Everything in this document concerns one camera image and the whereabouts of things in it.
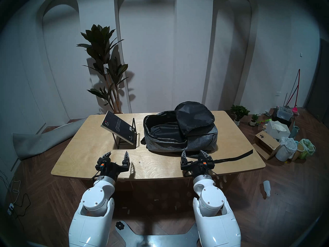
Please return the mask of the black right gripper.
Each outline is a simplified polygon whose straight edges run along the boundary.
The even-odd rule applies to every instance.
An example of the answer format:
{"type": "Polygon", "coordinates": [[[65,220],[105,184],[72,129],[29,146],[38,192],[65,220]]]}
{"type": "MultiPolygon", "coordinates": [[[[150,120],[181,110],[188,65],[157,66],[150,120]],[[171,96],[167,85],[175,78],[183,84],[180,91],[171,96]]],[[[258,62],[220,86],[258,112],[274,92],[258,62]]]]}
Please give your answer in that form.
{"type": "Polygon", "coordinates": [[[183,171],[183,177],[196,178],[200,175],[210,175],[209,171],[214,169],[214,161],[212,157],[205,151],[199,152],[199,161],[188,161],[186,151],[184,150],[181,155],[180,168],[183,171]]]}

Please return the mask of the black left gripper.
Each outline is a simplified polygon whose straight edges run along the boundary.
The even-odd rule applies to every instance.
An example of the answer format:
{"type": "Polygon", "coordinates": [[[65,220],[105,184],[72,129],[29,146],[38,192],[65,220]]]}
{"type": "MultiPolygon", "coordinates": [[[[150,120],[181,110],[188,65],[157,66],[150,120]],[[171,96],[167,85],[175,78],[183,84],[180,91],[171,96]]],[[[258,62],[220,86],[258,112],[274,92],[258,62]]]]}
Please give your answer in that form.
{"type": "Polygon", "coordinates": [[[107,152],[99,158],[96,164],[96,170],[100,172],[99,176],[107,176],[116,181],[120,173],[129,171],[130,158],[128,151],[126,151],[124,159],[122,161],[122,165],[118,165],[116,163],[111,162],[110,158],[106,158],[110,157],[110,155],[111,152],[107,152]]]}

